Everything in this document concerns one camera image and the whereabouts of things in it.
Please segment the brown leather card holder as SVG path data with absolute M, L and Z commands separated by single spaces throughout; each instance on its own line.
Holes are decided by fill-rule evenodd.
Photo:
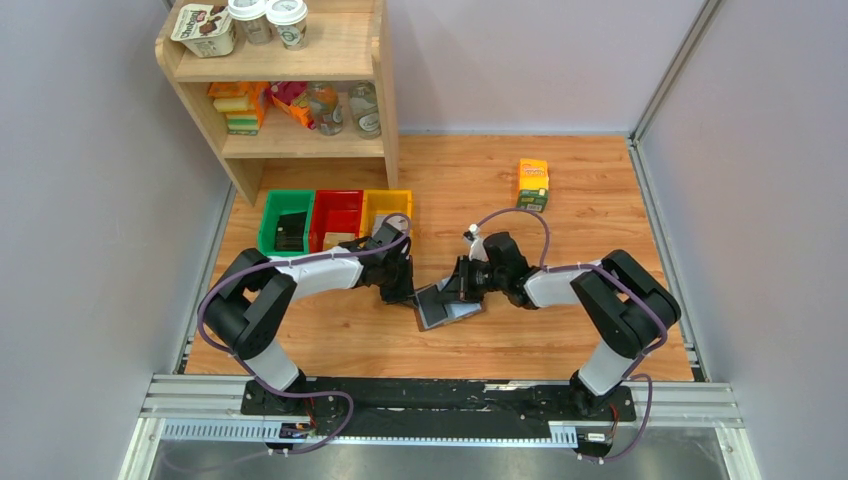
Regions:
M 441 298 L 445 283 L 440 282 L 415 292 L 415 317 L 420 331 L 446 326 L 484 311 L 482 302 L 463 302 Z

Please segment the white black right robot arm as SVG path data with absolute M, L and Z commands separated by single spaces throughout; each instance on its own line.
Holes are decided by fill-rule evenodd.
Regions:
M 682 316 L 672 294 L 624 250 L 590 263 L 533 266 L 509 233 L 498 232 L 474 238 L 449 277 L 417 291 L 419 323 L 428 330 L 475 315 L 490 292 L 527 310 L 583 307 L 600 342 L 572 377 L 570 403 L 587 419 L 609 407 L 610 393 Z

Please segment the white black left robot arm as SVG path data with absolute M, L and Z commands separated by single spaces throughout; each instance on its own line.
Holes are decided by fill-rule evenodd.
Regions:
M 276 335 L 290 304 L 331 291 L 375 286 L 383 303 L 414 303 L 411 240 L 384 221 L 377 233 L 329 250 L 296 257 L 242 251 L 198 308 L 198 331 L 218 337 L 215 348 L 231 355 L 267 390 L 267 401 L 285 415 L 299 411 L 306 389 L 301 370 Z

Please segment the black cards in green bin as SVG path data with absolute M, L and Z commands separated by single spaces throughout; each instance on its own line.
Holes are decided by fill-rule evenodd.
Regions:
M 306 211 L 280 215 L 274 234 L 274 249 L 277 252 L 302 252 L 306 223 Z

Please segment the green plastic bin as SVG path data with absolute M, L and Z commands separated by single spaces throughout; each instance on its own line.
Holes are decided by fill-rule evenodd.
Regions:
M 270 190 L 257 234 L 257 249 L 266 256 L 307 254 L 314 201 L 314 190 Z

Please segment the right glass jar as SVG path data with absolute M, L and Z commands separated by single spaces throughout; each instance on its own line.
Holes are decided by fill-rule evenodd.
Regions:
M 370 81 L 359 81 L 348 90 L 349 105 L 356 134 L 363 139 L 381 135 L 376 88 Z

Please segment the glass jar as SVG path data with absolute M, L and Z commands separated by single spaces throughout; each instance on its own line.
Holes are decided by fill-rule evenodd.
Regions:
M 340 133 L 343 117 L 335 86 L 327 81 L 310 81 L 306 93 L 316 129 L 325 136 Z
M 349 105 L 356 134 L 363 139 L 381 135 L 376 88 L 370 81 L 359 81 L 348 90 Z

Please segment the left glass jar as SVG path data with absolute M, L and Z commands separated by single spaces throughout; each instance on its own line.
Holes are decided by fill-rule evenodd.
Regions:
M 335 86 L 327 81 L 310 81 L 306 93 L 316 129 L 325 136 L 340 133 L 343 117 Z

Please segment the stack of sponges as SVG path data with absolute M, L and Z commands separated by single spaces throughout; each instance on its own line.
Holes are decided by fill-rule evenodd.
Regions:
M 212 82 L 207 95 L 224 115 L 230 135 L 256 136 L 267 112 L 269 87 L 269 82 Z

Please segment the right white lidded cup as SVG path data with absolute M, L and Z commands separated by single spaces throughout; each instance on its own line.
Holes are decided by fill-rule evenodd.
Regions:
M 265 15 L 288 50 L 302 50 L 308 45 L 308 7 L 303 0 L 274 0 L 266 5 Z

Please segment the white lidded cup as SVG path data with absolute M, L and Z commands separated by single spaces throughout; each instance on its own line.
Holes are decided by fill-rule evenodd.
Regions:
M 302 50 L 308 45 L 308 7 L 303 0 L 274 0 L 266 5 L 265 15 L 288 50 Z
M 266 45 L 273 35 L 265 16 L 266 0 L 229 0 L 227 9 L 236 26 L 252 45 Z

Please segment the left white lidded cup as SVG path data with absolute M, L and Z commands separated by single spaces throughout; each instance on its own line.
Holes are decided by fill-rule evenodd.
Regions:
M 229 0 L 227 9 L 236 26 L 252 45 L 266 45 L 273 35 L 265 16 L 266 0 Z

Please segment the yoghurt tub with chocolate label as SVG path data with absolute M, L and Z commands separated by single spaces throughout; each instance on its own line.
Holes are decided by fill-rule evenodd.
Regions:
M 236 31 L 226 6 L 191 3 L 179 9 L 170 39 L 199 58 L 214 58 L 233 52 Z

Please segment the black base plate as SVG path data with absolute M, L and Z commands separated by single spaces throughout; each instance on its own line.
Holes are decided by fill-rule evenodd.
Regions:
M 341 428 L 358 437 L 441 439 L 542 439 L 552 421 L 636 418 L 633 396 L 618 387 L 590 405 L 567 384 L 507 381 L 312 377 L 294 385 L 296 399 L 246 384 L 240 407 L 249 416 L 299 416 L 315 420 L 319 434 Z

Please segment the aluminium frame rail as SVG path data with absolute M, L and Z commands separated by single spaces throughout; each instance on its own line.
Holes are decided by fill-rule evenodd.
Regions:
M 274 441 L 286 423 L 305 416 L 246 416 L 240 407 L 246 376 L 156 374 L 150 381 L 132 440 L 120 469 L 121 479 L 146 479 L 166 429 L 188 440 Z M 758 479 L 744 422 L 726 383 L 656 382 L 647 388 L 631 382 L 637 413 L 657 428 L 703 428 L 715 433 L 719 462 L 732 479 Z

